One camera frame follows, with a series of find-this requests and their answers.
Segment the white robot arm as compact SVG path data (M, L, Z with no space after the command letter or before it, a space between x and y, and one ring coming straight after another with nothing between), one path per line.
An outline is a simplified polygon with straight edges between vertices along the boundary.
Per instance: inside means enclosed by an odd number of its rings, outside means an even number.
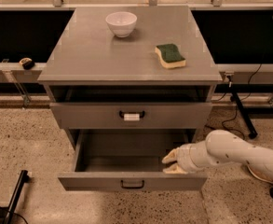
M162 162L171 164L163 170L166 174L189 174L206 167L241 163L254 177L273 184L273 149L250 144L224 130L210 132L204 141L174 148Z

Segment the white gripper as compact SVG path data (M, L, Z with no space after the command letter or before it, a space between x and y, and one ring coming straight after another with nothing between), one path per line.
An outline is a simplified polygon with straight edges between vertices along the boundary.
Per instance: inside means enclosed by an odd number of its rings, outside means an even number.
M198 142L174 148L162 159L162 163L173 163L163 170L165 174L186 175L213 166L215 158L208 153L204 142Z

